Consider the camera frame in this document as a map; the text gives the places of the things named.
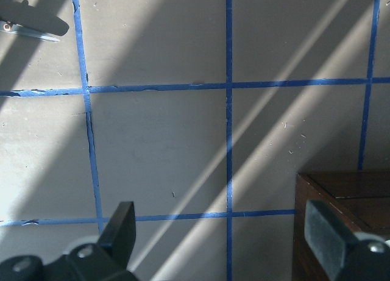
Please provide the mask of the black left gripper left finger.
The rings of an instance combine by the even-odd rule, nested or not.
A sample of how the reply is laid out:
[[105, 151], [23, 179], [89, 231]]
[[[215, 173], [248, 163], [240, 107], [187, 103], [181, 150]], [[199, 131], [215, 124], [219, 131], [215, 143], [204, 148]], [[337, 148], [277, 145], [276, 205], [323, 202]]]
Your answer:
[[97, 244], [126, 269], [135, 245], [135, 207], [132, 201], [120, 202]]

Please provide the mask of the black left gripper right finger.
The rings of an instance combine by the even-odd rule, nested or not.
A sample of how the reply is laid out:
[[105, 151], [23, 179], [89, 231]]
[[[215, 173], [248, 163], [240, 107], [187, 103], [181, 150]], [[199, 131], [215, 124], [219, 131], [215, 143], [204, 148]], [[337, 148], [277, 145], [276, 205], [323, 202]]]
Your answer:
[[304, 237], [330, 280], [338, 278], [358, 238], [322, 201], [306, 203]]

